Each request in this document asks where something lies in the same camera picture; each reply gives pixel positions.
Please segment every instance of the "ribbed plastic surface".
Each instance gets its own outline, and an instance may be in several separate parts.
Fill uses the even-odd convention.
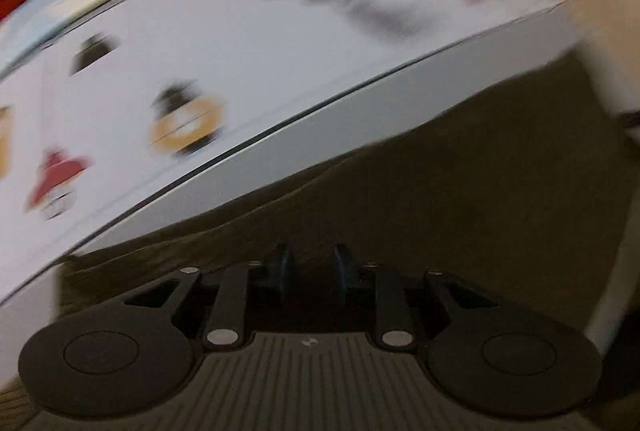
[[[596,428],[577,413],[521,423],[467,411],[431,384],[413,356],[378,350],[364,334],[257,334],[242,350],[207,356],[180,393],[148,411],[109,421],[78,421],[40,412],[23,429],[593,431]]]

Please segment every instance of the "black plastic part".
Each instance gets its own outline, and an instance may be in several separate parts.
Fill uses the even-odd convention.
[[[92,36],[82,44],[81,51],[74,58],[71,75],[78,73],[117,47],[111,37],[102,35]]]
[[[249,266],[238,263],[227,268],[213,308],[207,318],[202,344],[209,350],[233,349],[244,344],[244,312],[249,288]],[[226,343],[216,343],[211,337],[215,332],[235,333],[237,338]]]
[[[463,405],[513,419],[549,417],[596,390],[602,362],[580,332],[446,273],[424,281],[449,320],[423,349],[425,361]]]
[[[334,247],[334,268],[341,304],[355,304],[371,309],[376,307],[374,268],[361,268],[353,261],[351,252],[343,244]]]
[[[402,279],[395,268],[376,267],[376,344],[387,350],[407,351],[415,348],[414,320],[406,303]],[[392,344],[386,335],[400,335]]]
[[[293,258],[289,248],[279,243],[258,267],[251,267],[251,299],[258,305],[282,305],[289,297]]]
[[[30,397],[56,413],[111,417],[174,393],[194,357],[171,319],[199,276],[174,273],[37,332],[18,360]],[[144,305],[154,303],[148,293],[164,295],[166,285],[172,289],[159,307]]]
[[[340,302],[375,309],[375,344],[386,350],[413,350],[417,333],[399,272],[384,264],[360,266],[345,245],[334,247],[334,266]]]

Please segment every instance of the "round pad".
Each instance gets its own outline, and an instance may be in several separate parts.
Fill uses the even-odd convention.
[[[80,335],[65,348],[65,361],[75,371],[90,375],[114,373],[129,366],[138,356],[138,343],[118,332]]]
[[[166,314],[137,306],[87,311],[36,333],[18,361],[33,400],[56,413],[111,417],[170,397],[193,365]]]
[[[476,411],[528,419],[584,403],[600,378],[596,349],[579,332],[503,307],[465,311],[427,348],[434,379]]]
[[[554,365],[556,350],[537,335],[506,334],[491,337],[482,345],[485,361],[511,375],[537,375]]]

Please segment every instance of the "brown carpet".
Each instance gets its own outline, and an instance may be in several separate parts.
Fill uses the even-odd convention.
[[[407,134],[70,259],[62,312],[177,267],[259,259],[279,241],[321,295],[331,248],[344,242],[358,260],[407,274],[443,268],[581,329],[615,261],[639,170],[638,150],[569,54]]]

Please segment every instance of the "metal screw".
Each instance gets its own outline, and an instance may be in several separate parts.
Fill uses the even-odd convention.
[[[229,328],[218,328],[207,334],[207,341],[216,346],[228,346],[234,344],[240,335]]]
[[[306,339],[302,339],[300,342],[303,346],[308,348],[318,346],[318,344],[320,343],[320,341],[318,341],[315,337],[307,337]]]
[[[391,330],[382,334],[382,342],[394,348],[404,348],[414,342],[414,337],[404,330]]]

